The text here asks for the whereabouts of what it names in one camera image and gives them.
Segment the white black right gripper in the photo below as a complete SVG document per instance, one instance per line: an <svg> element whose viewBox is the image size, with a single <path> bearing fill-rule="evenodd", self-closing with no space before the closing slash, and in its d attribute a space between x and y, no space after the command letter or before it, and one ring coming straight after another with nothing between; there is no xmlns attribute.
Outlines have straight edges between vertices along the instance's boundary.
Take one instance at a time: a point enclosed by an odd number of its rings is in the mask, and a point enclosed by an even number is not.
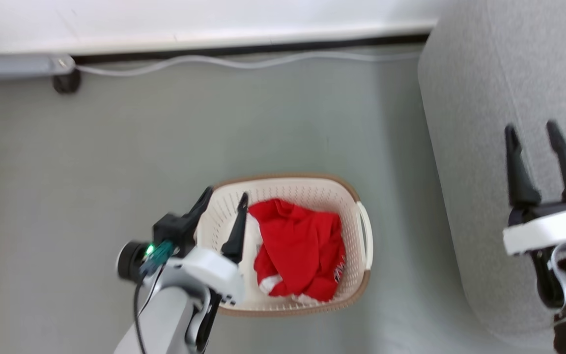
<svg viewBox="0 0 566 354"><path fill-rule="evenodd" d="M556 154L563 181L562 202L566 202L566 139L554 120L546 123L550 145ZM534 186L522 158L522 145L516 128L505 126L506 175L509 204L512 207L532 207L542 197ZM528 251L551 246L566 245L566 210L539 217L503 230L503 243L508 255L521 255Z"/></svg>

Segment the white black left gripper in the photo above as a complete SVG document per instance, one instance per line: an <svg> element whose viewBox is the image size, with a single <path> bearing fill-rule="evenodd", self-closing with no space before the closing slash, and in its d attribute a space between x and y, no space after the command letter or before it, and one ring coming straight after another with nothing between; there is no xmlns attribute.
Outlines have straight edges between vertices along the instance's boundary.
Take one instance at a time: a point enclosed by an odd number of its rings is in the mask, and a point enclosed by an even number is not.
<svg viewBox="0 0 566 354"><path fill-rule="evenodd" d="M243 259L249 195L242 194L229 238L218 253L197 246L194 240L213 191L213 186L207 186L188 213L181 217L167 214L153 226L153 259L157 263L153 295L164 288L178 287L200 296L202 302L205 302L204 291L212 291L207 304L222 302L234 306L244 301L246 290L239 264Z"/></svg>

